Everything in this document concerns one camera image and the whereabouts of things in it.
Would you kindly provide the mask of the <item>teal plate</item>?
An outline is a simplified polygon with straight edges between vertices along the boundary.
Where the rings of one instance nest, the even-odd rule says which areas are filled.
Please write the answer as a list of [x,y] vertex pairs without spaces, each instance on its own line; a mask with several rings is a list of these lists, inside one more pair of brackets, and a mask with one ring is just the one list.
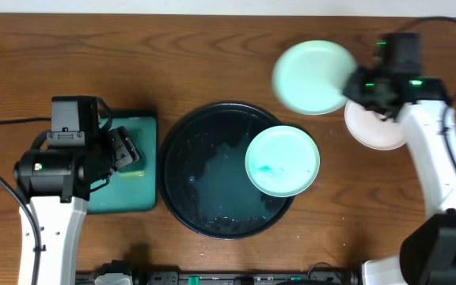
[[250,181],[264,194],[296,196],[315,181],[321,159],[317,144],[299,128],[280,125],[259,133],[245,154]]
[[326,40],[311,40],[286,50],[272,71],[272,89],[285,107],[308,116],[343,108],[343,89],[357,67],[344,47]]

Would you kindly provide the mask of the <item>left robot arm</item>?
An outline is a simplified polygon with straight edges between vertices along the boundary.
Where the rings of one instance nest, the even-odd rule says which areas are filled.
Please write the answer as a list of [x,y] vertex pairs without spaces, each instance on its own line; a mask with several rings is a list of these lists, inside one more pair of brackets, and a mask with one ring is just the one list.
[[20,284],[72,284],[91,194],[140,154],[125,127],[46,130],[15,165],[21,216]]

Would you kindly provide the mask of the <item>white round plate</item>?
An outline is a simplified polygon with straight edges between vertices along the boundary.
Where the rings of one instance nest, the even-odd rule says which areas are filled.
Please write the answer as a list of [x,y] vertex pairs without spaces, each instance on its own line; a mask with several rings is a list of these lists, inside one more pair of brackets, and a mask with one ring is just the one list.
[[348,101],[344,120],[351,135],[364,146],[376,150],[394,150],[406,144],[399,124],[394,119],[367,111],[362,105]]

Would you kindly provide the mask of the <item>green yellow sponge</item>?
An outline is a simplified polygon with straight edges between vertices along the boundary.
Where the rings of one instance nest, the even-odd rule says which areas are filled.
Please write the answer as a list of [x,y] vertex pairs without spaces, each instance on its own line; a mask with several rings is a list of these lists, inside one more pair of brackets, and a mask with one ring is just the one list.
[[145,170],[141,167],[126,166],[118,171],[120,177],[142,177]]

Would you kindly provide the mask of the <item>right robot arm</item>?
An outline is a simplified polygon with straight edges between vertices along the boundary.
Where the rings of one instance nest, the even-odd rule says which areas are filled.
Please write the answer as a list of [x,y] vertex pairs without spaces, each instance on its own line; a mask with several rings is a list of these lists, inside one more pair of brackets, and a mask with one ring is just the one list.
[[411,154],[426,220],[396,256],[369,260],[363,284],[456,284],[456,122],[439,78],[357,68],[343,94],[396,121]]

